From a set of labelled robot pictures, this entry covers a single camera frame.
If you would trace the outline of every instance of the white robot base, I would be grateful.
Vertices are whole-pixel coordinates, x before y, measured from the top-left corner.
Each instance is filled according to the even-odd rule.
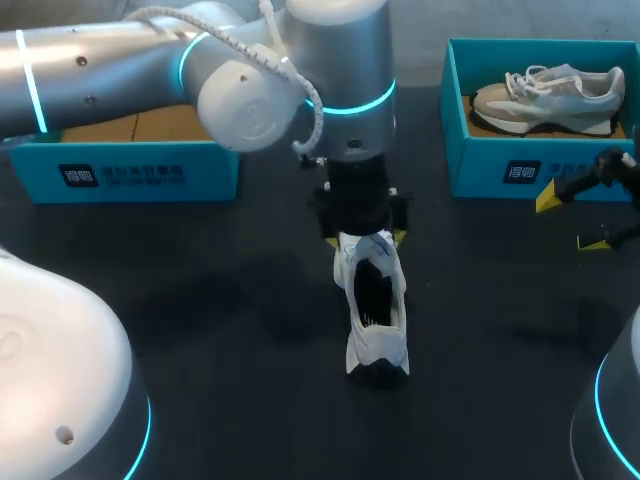
[[[584,393],[570,446],[579,480],[640,479],[640,309]]]
[[[84,287],[0,250],[0,480],[163,478],[127,335]]]

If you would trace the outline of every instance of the concrete wall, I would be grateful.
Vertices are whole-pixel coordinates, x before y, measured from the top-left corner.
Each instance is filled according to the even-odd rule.
[[[190,0],[158,0],[181,7]],[[640,40],[640,0],[390,0],[403,84],[437,84],[451,37]],[[153,0],[0,0],[0,29],[110,21]],[[258,0],[226,0],[247,19]],[[282,6],[284,0],[274,0]]]

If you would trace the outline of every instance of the sneaker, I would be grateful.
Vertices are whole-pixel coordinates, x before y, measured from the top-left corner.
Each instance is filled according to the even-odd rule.
[[[624,72],[618,67],[609,73],[587,73],[569,65],[532,66],[524,77],[507,73],[505,83],[478,90],[472,107],[477,117],[503,132],[522,135],[551,123],[606,136],[613,132],[612,117],[624,93]]]
[[[351,310],[347,374],[369,383],[395,384],[409,375],[407,285],[391,232],[340,234],[333,277]]]

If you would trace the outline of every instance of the gray sneaker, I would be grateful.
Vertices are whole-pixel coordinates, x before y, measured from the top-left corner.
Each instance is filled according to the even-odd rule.
[[[473,111],[497,129],[525,134],[555,124],[588,135],[610,135],[611,118],[624,100],[624,72],[587,73],[561,65],[531,66],[523,77],[506,74],[505,83],[478,90]]]

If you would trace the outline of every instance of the shoe box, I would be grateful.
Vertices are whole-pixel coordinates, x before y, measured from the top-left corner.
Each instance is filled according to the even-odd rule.
[[[191,106],[40,136],[10,153],[36,204],[214,202],[236,196],[239,156]]]
[[[625,101],[611,136],[548,130],[519,137],[486,130],[470,116],[469,97],[486,85],[504,82],[506,72],[566,63],[588,72],[607,72],[615,66],[624,71]],[[640,48],[625,41],[452,39],[440,114],[454,196],[534,199],[553,177],[593,165],[602,150],[620,147],[636,156],[632,129],[640,125]],[[577,198],[629,201],[620,185],[598,186]]]

